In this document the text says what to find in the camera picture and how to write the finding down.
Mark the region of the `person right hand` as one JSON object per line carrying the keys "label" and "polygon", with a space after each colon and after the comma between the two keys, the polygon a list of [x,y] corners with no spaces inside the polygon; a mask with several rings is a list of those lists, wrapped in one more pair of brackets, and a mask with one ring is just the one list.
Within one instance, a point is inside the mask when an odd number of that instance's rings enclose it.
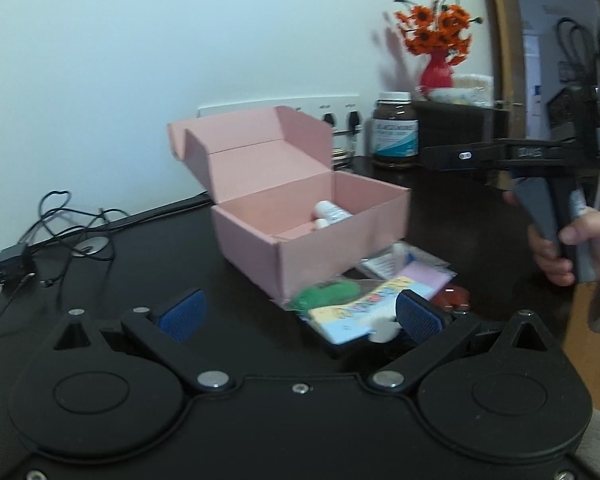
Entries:
{"label": "person right hand", "polygon": [[[588,208],[582,216],[563,228],[558,238],[566,246],[590,246],[592,266],[600,284],[600,211]],[[572,263],[562,258],[555,245],[543,238],[532,224],[528,226],[528,242],[536,264],[552,283],[558,286],[574,283]]]}

